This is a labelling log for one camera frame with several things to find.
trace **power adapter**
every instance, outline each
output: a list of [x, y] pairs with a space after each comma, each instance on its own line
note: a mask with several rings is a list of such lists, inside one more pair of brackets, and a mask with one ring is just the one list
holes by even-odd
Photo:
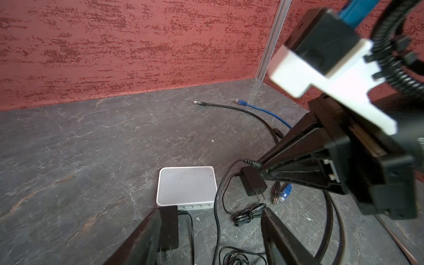
[[178, 248], [178, 209], [176, 205], [158, 208], [162, 225], [158, 252]]
[[242, 173], [240, 180], [247, 196], [251, 197], [265, 192], [268, 186], [256, 168], [252, 166], [242, 167], [240, 173]]

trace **gray marble surface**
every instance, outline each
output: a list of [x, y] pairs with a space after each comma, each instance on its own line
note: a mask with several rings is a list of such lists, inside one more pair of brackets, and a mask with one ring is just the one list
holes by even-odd
[[[0, 113], [0, 264], [102, 264], [155, 207], [159, 170], [211, 165], [217, 182], [236, 159], [258, 159], [273, 146], [256, 119], [233, 110], [193, 105], [241, 98], [294, 125], [306, 110], [257, 80], [233, 81], [138, 95], [88, 100]], [[287, 128], [265, 117], [283, 133]], [[269, 201], [272, 182], [268, 182]], [[417, 182], [424, 205], [424, 184]], [[254, 202], [234, 178], [226, 206]], [[359, 213], [350, 196], [335, 196], [348, 232], [347, 264], [407, 264], [374, 217]], [[321, 192], [294, 185], [290, 198], [271, 208], [315, 253], [325, 225]], [[195, 262], [211, 264], [216, 242], [212, 210], [191, 212]], [[236, 228], [219, 208], [221, 245], [262, 251], [259, 220]], [[417, 220], [387, 220], [424, 264], [423, 210]], [[162, 264], [189, 264], [189, 223], [179, 217], [180, 248]], [[322, 264], [331, 264], [333, 237]]]

